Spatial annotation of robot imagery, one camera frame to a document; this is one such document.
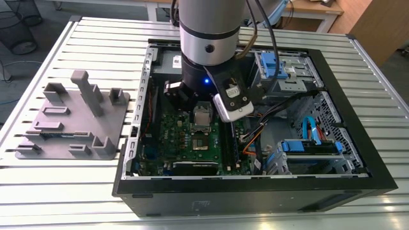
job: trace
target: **green motherboard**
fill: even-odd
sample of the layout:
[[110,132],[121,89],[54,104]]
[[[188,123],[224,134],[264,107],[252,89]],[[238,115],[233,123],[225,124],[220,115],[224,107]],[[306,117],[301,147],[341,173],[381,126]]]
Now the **green motherboard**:
[[[250,174],[248,156],[238,156],[244,146],[225,146],[222,138],[226,138],[221,132],[226,123],[212,122],[209,126],[194,126],[189,122],[189,115],[162,114],[158,132],[158,144],[153,147],[145,147],[144,152],[148,160],[141,164],[142,174],[149,176],[172,176],[174,162],[212,162],[217,163],[217,175],[248,175]],[[244,133],[242,121],[233,124],[230,133],[234,134],[238,143],[238,137]],[[225,165],[228,156],[225,152],[237,154],[237,160],[233,167]]]

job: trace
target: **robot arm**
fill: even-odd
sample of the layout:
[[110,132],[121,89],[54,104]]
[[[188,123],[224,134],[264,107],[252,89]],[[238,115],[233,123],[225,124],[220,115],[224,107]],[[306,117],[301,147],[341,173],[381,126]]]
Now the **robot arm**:
[[172,86],[180,88],[189,100],[173,105],[186,112],[198,101],[212,100],[224,122],[248,115],[253,111],[252,101],[265,93],[261,86],[245,86],[234,58],[245,3],[178,0],[182,82],[166,84],[165,95],[173,97]]

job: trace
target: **metal slotted surface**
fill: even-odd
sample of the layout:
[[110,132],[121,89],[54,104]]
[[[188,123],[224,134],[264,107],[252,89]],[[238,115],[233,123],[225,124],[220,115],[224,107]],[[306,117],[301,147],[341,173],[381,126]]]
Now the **metal slotted surface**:
[[[257,44],[270,45],[268,31]],[[242,28],[246,43],[250,28]],[[17,160],[13,149],[44,102],[43,87],[61,82],[76,89],[74,69],[89,72],[102,91],[122,88],[130,102],[122,127],[129,134],[138,78],[149,38],[178,40],[168,23],[82,18],[69,22],[11,118],[0,131],[0,226],[36,229],[404,229],[409,226],[409,120],[406,106],[370,59],[344,35],[277,31],[278,46],[320,49],[354,107],[398,189],[362,198],[325,213],[214,217],[137,218],[110,196],[117,158],[112,161]]]

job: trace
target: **black trash bin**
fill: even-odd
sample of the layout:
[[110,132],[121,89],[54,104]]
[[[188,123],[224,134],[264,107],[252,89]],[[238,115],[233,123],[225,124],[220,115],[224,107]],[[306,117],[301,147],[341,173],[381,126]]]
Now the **black trash bin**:
[[33,0],[4,0],[13,12],[24,16],[24,23],[33,26],[41,23],[43,18]]
[[20,13],[0,12],[0,41],[13,54],[28,54],[37,48]]

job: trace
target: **wire bundle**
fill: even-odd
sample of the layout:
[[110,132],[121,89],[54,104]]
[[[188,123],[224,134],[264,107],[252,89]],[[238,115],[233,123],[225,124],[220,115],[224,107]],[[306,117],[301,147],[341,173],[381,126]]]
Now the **wire bundle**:
[[253,136],[253,138],[250,139],[242,153],[244,154],[248,154],[246,150],[250,146],[250,144],[254,142],[254,140],[260,137],[260,134],[262,132],[262,129],[269,121],[269,116],[274,116],[278,112],[281,112],[284,109],[286,109],[290,104],[300,98],[302,97],[308,97],[308,96],[314,96],[317,95],[321,91],[324,91],[322,88],[317,88],[314,90],[310,90],[308,92],[300,92],[297,94],[294,94],[293,96],[290,96],[285,101],[277,103],[274,106],[272,106],[268,111],[261,115],[258,121],[257,121],[257,124],[258,126],[256,126],[248,133],[246,135],[242,136],[242,139],[248,139],[250,136]]

